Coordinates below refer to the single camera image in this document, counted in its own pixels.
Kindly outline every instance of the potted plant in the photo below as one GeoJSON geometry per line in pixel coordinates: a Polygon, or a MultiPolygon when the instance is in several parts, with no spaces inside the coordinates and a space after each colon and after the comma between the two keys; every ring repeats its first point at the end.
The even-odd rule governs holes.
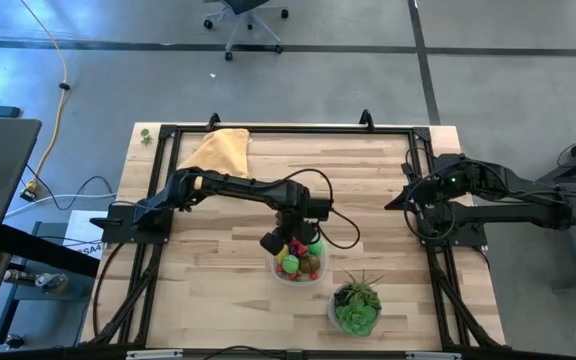
{"type": "Polygon", "coordinates": [[[342,285],[328,304],[328,319],[340,331],[357,336],[368,336],[377,325],[381,314],[381,302],[372,285],[381,279],[366,279],[366,271],[362,272],[361,280],[352,279],[342,285]]]}

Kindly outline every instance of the yellow cloth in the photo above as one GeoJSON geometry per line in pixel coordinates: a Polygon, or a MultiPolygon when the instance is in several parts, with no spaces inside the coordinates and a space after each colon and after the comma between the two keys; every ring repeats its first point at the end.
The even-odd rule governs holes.
{"type": "Polygon", "coordinates": [[[249,134],[246,129],[222,129],[204,136],[195,152],[177,169],[200,167],[222,174],[248,178],[249,134]]]}

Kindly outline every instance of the office chair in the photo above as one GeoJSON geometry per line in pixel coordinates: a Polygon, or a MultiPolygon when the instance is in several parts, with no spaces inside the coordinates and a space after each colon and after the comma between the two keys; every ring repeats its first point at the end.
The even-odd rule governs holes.
{"type": "MultiPolygon", "coordinates": [[[[232,61],[232,52],[230,52],[230,49],[234,45],[237,33],[244,23],[247,25],[248,30],[252,30],[253,24],[255,24],[261,29],[265,30],[266,33],[268,33],[270,36],[272,36],[277,42],[274,49],[277,54],[281,54],[284,51],[283,46],[281,46],[281,39],[279,36],[277,36],[270,29],[270,27],[268,27],[268,25],[266,25],[266,23],[264,23],[263,20],[261,20],[259,16],[257,16],[257,14],[254,12],[254,9],[258,8],[262,4],[267,3],[268,0],[204,0],[204,2],[221,2],[224,4],[224,8],[221,11],[206,15],[204,27],[208,30],[213,28],[213,21],[220,22],[228,17],[237,17],[237,24],[235,25],[235,29],[232,31],[232,34],[230,34],[230,39],[226,44],[226,61],[232,61]]],[[[287,19],[288,15],[288,9],[281,10],[282,19],[287,19]]]]}

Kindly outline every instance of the concrete floor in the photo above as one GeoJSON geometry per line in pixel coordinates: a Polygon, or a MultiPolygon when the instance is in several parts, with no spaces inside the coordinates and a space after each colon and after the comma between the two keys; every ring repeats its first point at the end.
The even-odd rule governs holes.
{"type": "MultiPolygon", "coordinates": [[[[224,24],[207,32],[203,14],[214,6],[199,0],[28,2],[60,39],[220,44],[232,29],[224,24]]],[[[573,0],[417,3],[428,46],[576,48],[573,0]]],[[[287,21],[272,12],[262,17],[287,45],[415,43],[405,0],[277,4],[290,6],[287,21]]],[[[244,43],[268,43],[257,32],[246,36],[244,43]]],[[[20,4],[0,0],[0,39],[44,38],[20,4]]],[[[136,121],[207,121],[218,112],[224,121],[354,123],[368,108],[378,123],[429,123],[414,54],[246,52],[227,63],[222,52],[209,51],[65,53],[73,90],[59,141],[42,171],[55,193],[71,193],[92,175],[105,176],[116,188],[136,121]]],[[[537,178],[576,141],[576,57],[430,56],[429,64],[441,123],[458,127],[470,157],[537,178]]],[[[30,164],[50,139],[61,77],[52,50],[0,49],[0,104],[18,106],[24,117],[44,124],[30,164]]],[[[103,191],[100,184],[87,190],[103,191]]],[[[81,201],[76,208],[102,209],[107,203],[81,201]]],[[[15,199],[11,209],[23,204],[15,199]]],[[[30,231],[36,220],[67,219],[67,212],[46,203],[7,223],[30,231]]],[[[562,234],[528,225],[489,226],[487,233],[508,344],[576,355],[576,291],[550,290],[552,281],[573,273],[562,234]]],[[[74,311],[67,305],[28,306],[26,311],[44,317],[74,311]]],[[[76,316],[68,318],[64,327],[79,325],[76,316]]],[[[40,331],[45,329],[28,334],[39,337],[40,331]]]]}

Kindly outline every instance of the desk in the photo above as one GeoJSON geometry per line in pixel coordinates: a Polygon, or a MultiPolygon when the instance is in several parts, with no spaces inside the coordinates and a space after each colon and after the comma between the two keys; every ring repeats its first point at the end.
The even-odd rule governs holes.
{"type": "MultiPolygon", "coordinates": [[[[135,124],[119,199],[137,201],[146,196],[156,146],[141,144],[140,132],[148,129],[158,134],[160,125],[135,124]]],[[[430,133],[435,154],[460,152],[455,127],[435,126],[430,133]]],[[[192,154],[202,137],[183,135],[179,164],[192,154]]],[[[331,266],[322,283],[293,288],[273,279],[268,255],[259,246],[260,237],[275,221],[274,212],[265,205],[211,197],[192,213],[176,212],[159,268],[147,347],[244,344],[313,350],[439,349],[426,253],[408,231],[402,214],[383,210],[407,183],[400,167],[408,149],[406,137],[252,134],[251,138],[248,164],[253,177],[271,181],[304,167],[324,171],[335,190],[335,208],[358,224],[361,242],[351,250],[329,246],[331,266]],[[330,295],[348,279],[343,270],[360,274],[362,269],[369,275],[385,275],[377,287],[383,306],[381,320],[368,338],[349,337],[334,330],[325,316],[330,295]]],[[[162,163],[168,164],[168,159],[164,157],[162,163]]],[[[165,172],[161,172],[160,188],[165,172]]],[[[326,184],[316,174],[305,173],[295,180],[315,195],[327,196],[326,184]]],[[[352,227],[334,215],[322,227],[333,241],[346,245],[354,240],[352,227]]],[[[134,245],[124,246],[109,266],[98,305],[102,327],[126,296],[134,251],[134,245]]],[[[465,303],[489,334],[503,343],[484,260],[469,248],[455,248],[454,252],[465,303]]],[[[454,320],[452,309],[448,314],[454,320]]],[[[131,339],[138,321],[139,316],[134,316],[131,339]]],[[[452,327],[456,339],[454,324],[452,327]]],[[[88,311],[81,340],[92,337],[88,311]]]]}

